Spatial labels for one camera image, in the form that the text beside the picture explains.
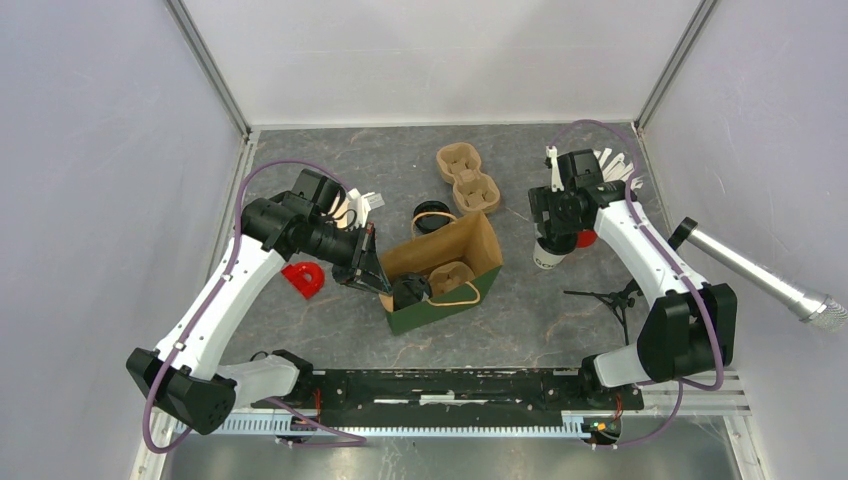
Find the stack of cardboard cup carriers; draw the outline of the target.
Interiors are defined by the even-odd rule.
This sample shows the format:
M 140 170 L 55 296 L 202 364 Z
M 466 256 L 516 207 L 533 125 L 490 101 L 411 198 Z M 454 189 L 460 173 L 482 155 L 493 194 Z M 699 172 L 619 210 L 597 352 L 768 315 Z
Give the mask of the stack of cardboard cup carriers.
M 490 214 L 501 203 L 493 178 L 482 171 L 482 157 L 470 143 L 458 142 L 438 150 L 436 164 L 442 179 L 452 186 L 454 203 L 463 215 Z

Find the stack of black lids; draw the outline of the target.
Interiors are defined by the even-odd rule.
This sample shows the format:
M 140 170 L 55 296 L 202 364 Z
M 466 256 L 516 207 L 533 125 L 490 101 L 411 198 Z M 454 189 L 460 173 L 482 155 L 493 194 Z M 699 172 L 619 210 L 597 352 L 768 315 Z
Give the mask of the stack of black lids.
M 452 213 L 444 202 L 427 200 L 415 207 L 413 220 L 416 223 L 448 224 L 452 220 Z

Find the single white paper cup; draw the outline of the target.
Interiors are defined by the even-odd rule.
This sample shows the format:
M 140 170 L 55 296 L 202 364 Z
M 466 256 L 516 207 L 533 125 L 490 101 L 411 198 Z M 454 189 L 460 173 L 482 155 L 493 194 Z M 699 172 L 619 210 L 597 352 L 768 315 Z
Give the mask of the single white paper cup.
M 534 245 L 532 259 L 534 264 L 540 269 L 551 270 L 558 266 L 565 256 L 566 253 L 546 247 L 543 245 L 541 239 L 537 239 Z

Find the green paper bag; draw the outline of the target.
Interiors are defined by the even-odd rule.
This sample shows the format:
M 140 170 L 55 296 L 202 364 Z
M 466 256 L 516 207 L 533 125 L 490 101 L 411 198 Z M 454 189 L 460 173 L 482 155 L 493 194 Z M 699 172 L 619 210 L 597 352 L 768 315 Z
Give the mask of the green paper bag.
M 380 297 L 391 332 L 401 335 L 480 305 L 504 260 L 486 215 L 472 213 L 383 253 L 380 262 L 391 281 L 416 274 L 431 289 L 407 306 L 399 288 Z

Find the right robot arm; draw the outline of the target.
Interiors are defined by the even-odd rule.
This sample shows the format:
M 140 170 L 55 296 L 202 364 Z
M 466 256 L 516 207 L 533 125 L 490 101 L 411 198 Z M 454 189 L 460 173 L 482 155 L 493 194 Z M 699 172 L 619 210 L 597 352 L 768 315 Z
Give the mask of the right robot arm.
M 732 359 L 737 297 L 686 266 L 645 215 L 630 185 L 604 179 L 593 150 L 546 150 L 547 186 L 529 190 L 537 231 L 534 263 L 559 265 L 592 231 L 609 245 L 649 304 L 636 341 L 590 356 L 580 368 L 580 400 L 591 408 L 612 401 L 618 387 L 680 381 L 714 391 Z

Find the single cardboard cup carrier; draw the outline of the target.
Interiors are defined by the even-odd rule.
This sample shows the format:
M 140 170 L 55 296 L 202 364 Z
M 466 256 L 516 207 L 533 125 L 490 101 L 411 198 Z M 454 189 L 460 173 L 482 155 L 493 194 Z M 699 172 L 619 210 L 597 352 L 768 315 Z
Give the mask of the single cardboard cup carrier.
M 448 293 L 474 279 L 473 270 L 463 261 L 452 261 L 436 267 L 428 276 L 434 297 Z

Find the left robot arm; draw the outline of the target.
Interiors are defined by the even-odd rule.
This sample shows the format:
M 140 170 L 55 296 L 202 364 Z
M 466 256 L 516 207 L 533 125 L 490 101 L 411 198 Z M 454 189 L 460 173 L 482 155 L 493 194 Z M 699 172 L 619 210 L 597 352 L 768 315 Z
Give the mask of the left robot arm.
M 269 281 L 296 254 L 332 266 L 340 285 L 389 294 L 369 214 L 382 207 L 376 192 L 345 189 L 310 168 L 294 186 L 243 207 L 224 257 L 198 298 L 151 350 L 135 349 L 126 368 L 146 396 L 184 427 L 207 435 L 230 413 L 268 397 L 290 407 L 314 394 L 309 364 L 286 352 L 242 364 L 221 362 L 225 347 Z

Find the stack of white paper cups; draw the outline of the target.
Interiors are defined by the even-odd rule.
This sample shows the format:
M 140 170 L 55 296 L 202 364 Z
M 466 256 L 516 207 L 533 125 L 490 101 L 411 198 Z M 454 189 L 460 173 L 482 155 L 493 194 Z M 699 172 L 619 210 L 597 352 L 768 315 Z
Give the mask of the stack of white paper cups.
M 333 216 L 335 226 L 342 230 L 354 228 L 357 220 L 358 211 L 350 202 L 344 203 L 339 208 L 338 214 Z

